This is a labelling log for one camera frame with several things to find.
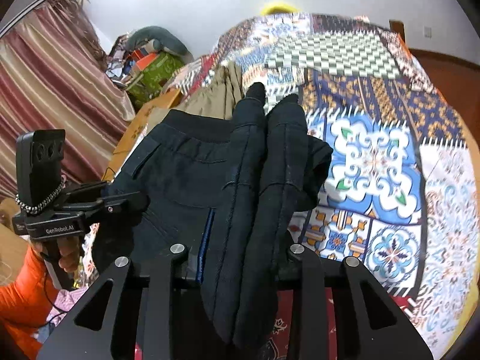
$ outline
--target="wooden floor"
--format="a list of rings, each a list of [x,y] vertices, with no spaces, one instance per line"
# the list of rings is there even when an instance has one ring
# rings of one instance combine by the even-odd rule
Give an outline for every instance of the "wooden floor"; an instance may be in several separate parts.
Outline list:
[[[480,145],[480,67],[472,69],[428,56],[416,57]]]

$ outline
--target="bed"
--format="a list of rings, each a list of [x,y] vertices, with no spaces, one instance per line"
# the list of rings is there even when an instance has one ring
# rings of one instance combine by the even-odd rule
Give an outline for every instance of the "bed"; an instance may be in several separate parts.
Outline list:
[[[316,209],[291,220],[294,240],[325,258],[358,257],[440,359],[479,297],[480,154],[460,115],[399,35],[319,14],[245,20],[164,91],[179,89],[188,102],[230,61],[242,69],[243,90],[264,83],[266,112],[298,93],[309,134],[334,149]],[[286,354],[288,325],[280,312],[270,358]]]

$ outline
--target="wall outlet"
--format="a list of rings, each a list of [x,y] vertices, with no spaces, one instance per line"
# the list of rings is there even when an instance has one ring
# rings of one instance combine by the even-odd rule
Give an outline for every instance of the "wall outlet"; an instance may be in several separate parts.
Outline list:
[[[423,27],[423,36],[425,38],[431,38],[431,27]]]

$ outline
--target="satin curtain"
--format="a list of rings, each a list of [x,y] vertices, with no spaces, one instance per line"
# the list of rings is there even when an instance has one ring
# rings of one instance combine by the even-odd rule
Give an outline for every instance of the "satin curtain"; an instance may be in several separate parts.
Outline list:
[[[15,142],[27,131],[64,128],[67,179],[102,177],[135,116],[105,61],[75,0],[47,0],[0,39],[0,200],[16,193]]]

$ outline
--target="silver chain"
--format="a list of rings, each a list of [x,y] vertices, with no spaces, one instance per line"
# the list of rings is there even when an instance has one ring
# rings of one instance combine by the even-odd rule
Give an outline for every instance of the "silver chain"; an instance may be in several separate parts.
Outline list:
[[[15,196],[15,203],[17,203],[20,208],[27,212],[27,214],[37,215],[40,214],[45,208],[55,200],[55,198],[60,195],[61,190],[63,189],[63,180],[60,182],[60,185],[50,193],[40,204],[31,207],[27,206],[25,203],[21,202],[18,198],[18,194]]]

